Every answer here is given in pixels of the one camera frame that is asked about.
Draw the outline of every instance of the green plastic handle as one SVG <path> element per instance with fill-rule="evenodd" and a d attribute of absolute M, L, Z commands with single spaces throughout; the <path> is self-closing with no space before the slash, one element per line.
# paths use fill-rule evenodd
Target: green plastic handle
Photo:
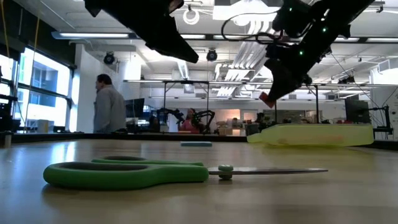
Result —
<path fill-rule="evenodd" d="M 193 165 L 131 165 L 62 162 L 43 173 L 50 185 L 68 189 L 134 190 L 158 184 L 203 182 L 209 172 Z"/>
<path fill-rule="evenodd" d="M 93 159 L 91 162 L 105 164 L 158 164 L 158 165 L 195 165 L 204 166 L 202 162 L 177 162 L 177 161 L 156 161 L 133 156 L 106 156 L 102 159 Z"/>

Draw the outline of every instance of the monitor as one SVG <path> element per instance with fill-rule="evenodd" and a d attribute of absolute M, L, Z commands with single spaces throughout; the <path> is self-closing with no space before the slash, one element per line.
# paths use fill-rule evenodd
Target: monitor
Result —
<path fill-rule="evenodd" d="M 126 117 L 127 118 L 139 118 L 144 112 L 144 98 L 126 100 Z"/>
<path fill-rule="evenodd" d="M 354 123 L 370 124 L 368 102 L 362 100 L 345 99 L 346 119 Z"/>

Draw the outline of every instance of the table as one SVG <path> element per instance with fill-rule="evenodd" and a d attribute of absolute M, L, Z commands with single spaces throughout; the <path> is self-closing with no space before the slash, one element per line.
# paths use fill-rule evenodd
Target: table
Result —
<path fill-rule="evenodd" d="M 208 167 L 321 167 L 327 173 L 211 176 L 205 183 L 93 192 L 46 185 L 56 162 L 109 155 L 202 161 Z M 397 223 L 398 154 L 365 148 L 273 148 L 243 142 L 79 139 L 0 149 L 0 223 Z"/>

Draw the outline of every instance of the gray shirt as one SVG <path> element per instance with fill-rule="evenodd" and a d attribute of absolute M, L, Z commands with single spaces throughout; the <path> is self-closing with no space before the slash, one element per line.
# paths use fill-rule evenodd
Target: gray shirt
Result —
<path fill-rule="evenodd" d="M 126 128 L 124 98 L 112 85 L 97 92 L 94 107 L 94 133 L 109 134 Z"/>

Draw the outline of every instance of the yellow foam block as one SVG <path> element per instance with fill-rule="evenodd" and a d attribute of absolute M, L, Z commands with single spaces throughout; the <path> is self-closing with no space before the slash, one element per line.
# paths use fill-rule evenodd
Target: yellow foam block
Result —
<path fill-rule="evenodd" d="M 278 124 L 248 136 L 248 142 L 275 146 L 361 146 L 373 143 L 367 124 Z"/>

